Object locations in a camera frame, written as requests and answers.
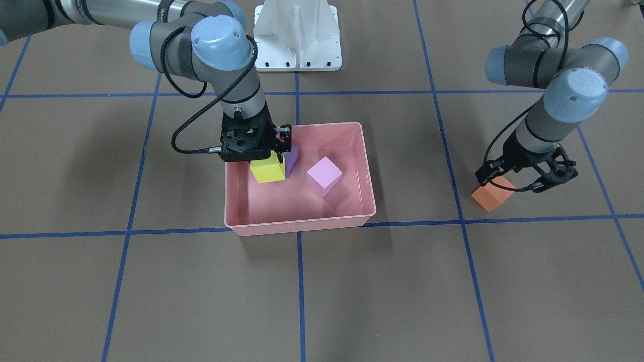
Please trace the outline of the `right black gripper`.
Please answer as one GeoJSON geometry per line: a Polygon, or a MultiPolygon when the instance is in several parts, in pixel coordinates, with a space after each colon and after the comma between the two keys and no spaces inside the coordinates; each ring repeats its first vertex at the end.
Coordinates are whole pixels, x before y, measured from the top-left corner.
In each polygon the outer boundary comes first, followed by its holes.
{"type": "Polygon", "coordinates": [[[221,126],[219,156],[224,162],[266,160],[274,154],[284,162],[283,154],[292,151],[292,124],[276,126],[269,112],[250,118],[240,112],[232,117],[225,114],[221,126]]]}

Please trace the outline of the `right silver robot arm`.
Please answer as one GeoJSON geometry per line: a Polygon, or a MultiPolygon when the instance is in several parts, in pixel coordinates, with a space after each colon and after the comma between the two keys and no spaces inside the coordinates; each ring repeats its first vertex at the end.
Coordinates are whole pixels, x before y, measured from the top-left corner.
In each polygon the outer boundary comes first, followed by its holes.
{"type": "Polygon", "coordinates": [[[171,137],[182,154],[218,154],[225,162],[253,162],[291,151],[292,126],[272,122],[247,34],[243,10],[232,1],[2,1],[2,45],[64,25],[130,30],[129,48],[143,68],[158,71],[182,96],[216,94],[171,137]],[[215,105],[223,117],[219,146],[183,149],[179,134],[215,105]]]}

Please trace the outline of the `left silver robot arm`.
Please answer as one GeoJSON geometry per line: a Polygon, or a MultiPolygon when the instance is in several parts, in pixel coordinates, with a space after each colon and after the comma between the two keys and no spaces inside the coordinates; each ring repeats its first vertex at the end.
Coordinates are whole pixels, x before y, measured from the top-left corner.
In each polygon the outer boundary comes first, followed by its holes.
{"type": "Polygon", "coordinates": [[[520,192],[544,192],[577,177],[577,164],[568,158],[561,141],[596,113],[629,58],[625,44],[609,37],[570,48],[570,32],[587,5],[587,1],[545,1],[531,19],[526,18],[527,5],[515,41],[488,55],[489,81],[542,89],[543,96],[509,122],[513,131],[499,158],[490,160],[485,153],[475,173],[480,186],[516,192],[496,179],[527,168],[536,171],[538,179],[520,192]]]}

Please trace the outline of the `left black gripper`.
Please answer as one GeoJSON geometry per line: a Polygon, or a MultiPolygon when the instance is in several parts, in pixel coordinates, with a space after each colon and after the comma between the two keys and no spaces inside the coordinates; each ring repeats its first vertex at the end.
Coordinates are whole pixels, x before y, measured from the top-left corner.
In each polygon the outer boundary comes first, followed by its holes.
{"type": "Polygon", "coordinates": [[[502,145],[502,155],[494,160],[488,156],[498,137],[493,138],[485,152],[481,167],[474,176],[481,187],[492,184],[494,187],[508,192],[534,192],[541,193],[558,185],[568,183],[578,176],[577,163],[568,158],[565,149],[560,144],[555,144],[545,153],[534,153],[520,146],[517,137],[511,135],[502,145]],[[525,168],[536,171],[539,177],[528,186],[522,188],[503,186],[496,182],[507,172],[518,173],[525,168]]]}

